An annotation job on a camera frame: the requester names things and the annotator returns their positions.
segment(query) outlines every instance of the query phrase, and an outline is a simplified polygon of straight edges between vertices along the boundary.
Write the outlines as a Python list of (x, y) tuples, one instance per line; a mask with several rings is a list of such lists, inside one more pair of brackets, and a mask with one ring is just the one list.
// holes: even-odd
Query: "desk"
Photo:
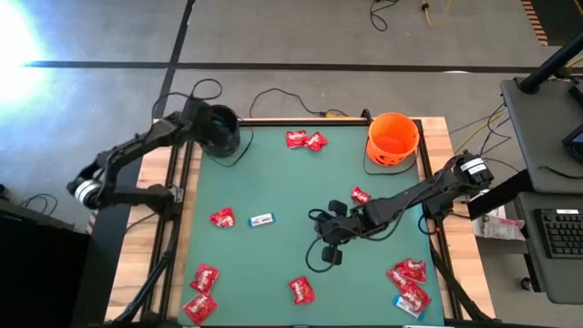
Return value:
[[(346, 118), (312, 118), (317, 119), (346, 119)], [(427, 152), (433, 171), (443, 167), (445, 162), (453, 156), (451, 140), (447, 133), (445, 118), (419, 118), (422, 120)], [(141, 171), (139, 172), (138, 186), (146, 188), (152, 184), (164, 183), (167, 166), (169, 163), (170, 149), (157, 149), (144, 157)], [(185, 207), (180, 227), (179, 247), (174, 266), (174, 275), (169, 300), (169, 316), (177, 317), (181, 311), (180, 294), (184, 281), (184, 269), (189, 245), (190, 223), (196, 199), (196, 188), (199, 175), (201, 149), (197, 146), (189, 167), (189, 183), (185, 192)], [(183, 153), (179, 155), (175, 181), (178, 184), (181, 172)], [(420, 177), (422, 164), (418, 163)], [(467, 214), (465, 206), (456, 204), (455, 211)], [(135, 207), (130, 212), (128, 224), (150, 214), (146, 207)], [(106, 319), (114, 319), (120, 315), (130, 302), (148, 275), (148, 266), (154, 235), (156, 219), (148, 220), (134, 227), (124, 239), (121, 254), (119, 256), (118, 270), (110, 295)], [(451, 254), (451, 261), (455, 277), (467, 291), (468, 295), (476, 302), (479, 308), (491, 317), (495, 317), (494, 308), (490, 300), (490, 293), (486, 283), (486, 277), (482, 268), (482, 262), (476, 245), (476, 239), (469, 220), (457, 217), (449, 217), (444, 222), (445, 235)], [(440, 277), (440, 290), (444, 303), (445, 317), (452, 317), (451, 304), (449, 303), (447, 288)], [(153, 309), (159, 306), (159, 289), (154, 291)]]

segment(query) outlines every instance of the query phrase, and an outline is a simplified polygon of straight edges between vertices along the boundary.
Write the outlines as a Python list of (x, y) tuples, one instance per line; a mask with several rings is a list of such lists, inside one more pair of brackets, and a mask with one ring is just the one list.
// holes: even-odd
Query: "concrete floor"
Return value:
[[(99, 151), (148, 128), (151, 104), (166, 71), (14, 65), (23, 59), (167, 62), (186, 3), (10, 0), (0, 4), (0, 17), (6, 15), (0, 27), (8, 22), (12, 32), (2, 29), (0, 40), (14, 45), (0, 54), (0, 70), (5, 72), (0, 75), (0, 182), (15, 201), (38, 192), (55, 194), (59, 206), (54, 215), (83, 230), (88, 212), (66, 195), (66, 183)], [(364, 0), (199, 0), (180, 61), (527, 67), (539, 65), (556, 50), (537, 42), (519, 0), (454, 1), (451, 21), (440, 28), (427, 26), (420, 2), (403, 0), (380, 14), (389, 23), (385, 33), (372, 28), (369, 5)], [(443, 6), (445, 1), (432, 4), (436, 16)], [(247, 117), (257, 93), (281, 87), (300, 94), (315, 110), (338, 108), (356, 115), (369, 108), (374, 114), (394, 110), (411, 116), (444, 116), (453, 129), (496, 109), (501, 103), (499, 82), (514, 76), (178, 70), (171, 89), (189, 91), (203, 77), (223, 84), (223, 96), (216, 102), (242, 117)], [(214, 90), (202, 86), (199, 92)], [(181, 105), (182, 100), (171, 99), (167, 113), (180, 110)], [(295, 99), (268, 95), (258, 102), (254, 116), (306, 113)], [(454, 134), (454, 146), (471, 131)], [(514, 133), (509, 123), (500, 132)], [(484, 136), (478, 135), (467, 147), (476, 150)], [(524, 168), (514, 140), (488, 157)], [(491, 168), (498, 183), (513, 173), (496, 163)], [(515, 278), (525, 274), (521, 259), (487, 254), (484, 266), (501, 319), (577, 326), (578, 308), (549, 315), (557, 307), (544, 295), (516, 289)]]

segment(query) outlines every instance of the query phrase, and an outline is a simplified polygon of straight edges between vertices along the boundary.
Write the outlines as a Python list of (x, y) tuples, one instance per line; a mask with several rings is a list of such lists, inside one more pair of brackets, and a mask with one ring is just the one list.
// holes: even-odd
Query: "keyboard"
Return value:
[(549, 258), (583, 259), (583, 210), (543, 209), (534, 214)]

